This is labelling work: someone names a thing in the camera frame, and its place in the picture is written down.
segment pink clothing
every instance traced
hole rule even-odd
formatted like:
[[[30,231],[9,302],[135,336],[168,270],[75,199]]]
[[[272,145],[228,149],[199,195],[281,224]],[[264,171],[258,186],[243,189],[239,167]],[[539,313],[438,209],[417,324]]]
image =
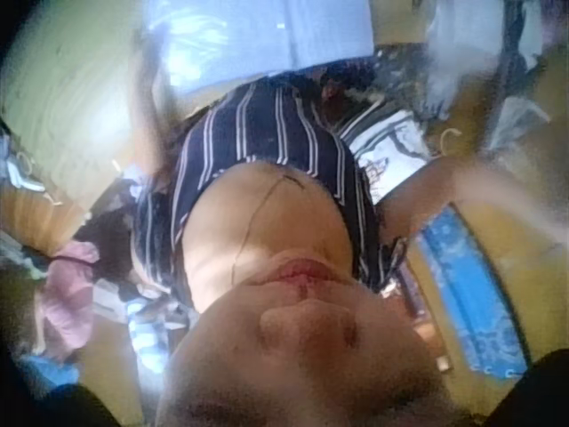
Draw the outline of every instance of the pink clothing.
[[[71,241],[55,254],[94,263],[99,251],[94,244]],[[71,353],[87,344],[92,331],[92,268],[67,260],[53,261],[47,270],[42,309],[49,326]]]

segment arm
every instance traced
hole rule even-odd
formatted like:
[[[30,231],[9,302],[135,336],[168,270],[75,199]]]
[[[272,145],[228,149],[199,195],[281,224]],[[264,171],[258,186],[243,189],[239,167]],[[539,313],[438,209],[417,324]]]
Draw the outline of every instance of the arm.
[[[45,351],[45,332],[44,332],[44,309],[42,307],[42,295],[39,291],[34,292],[34,324],[36,327],[36,339],[32,352],[36,355],[43,354]]]
[[[386,241],[412,237],[449,203],[478,201],[514,214],[551,240],[567,245],[567,227],[511,176],[475,159],[441,157],[389,193],[379,204]]]
[[[164,163],[164,135],[152,95],[164,30],[137,38],[129,62],[128,108],[135,161],[145,173],[153,174]]]

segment tank top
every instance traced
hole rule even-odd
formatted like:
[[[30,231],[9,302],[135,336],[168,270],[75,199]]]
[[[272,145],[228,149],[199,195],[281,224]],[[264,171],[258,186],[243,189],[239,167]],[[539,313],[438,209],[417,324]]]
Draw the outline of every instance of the tank top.
[[[314,82],[294,76],[242,85],[212,106],[186,134],[165,191],[139,199],[134,249],[149,278],[191,305],[181,236],[192,207],[234,165],[265,161],[317,180],[338,206],[352,245],[352,274],[379,290],[379,231],[365,172],[329,129]]]

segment lips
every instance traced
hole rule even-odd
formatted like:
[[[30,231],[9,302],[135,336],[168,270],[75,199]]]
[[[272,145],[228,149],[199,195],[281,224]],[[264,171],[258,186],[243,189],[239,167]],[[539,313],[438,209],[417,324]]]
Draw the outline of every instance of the lips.
[[[343,282],[338,275],[325,264],[306,258],[290,260],[272,271],[264,283],[285,282],[292,285],[307,286],[318,282]]]

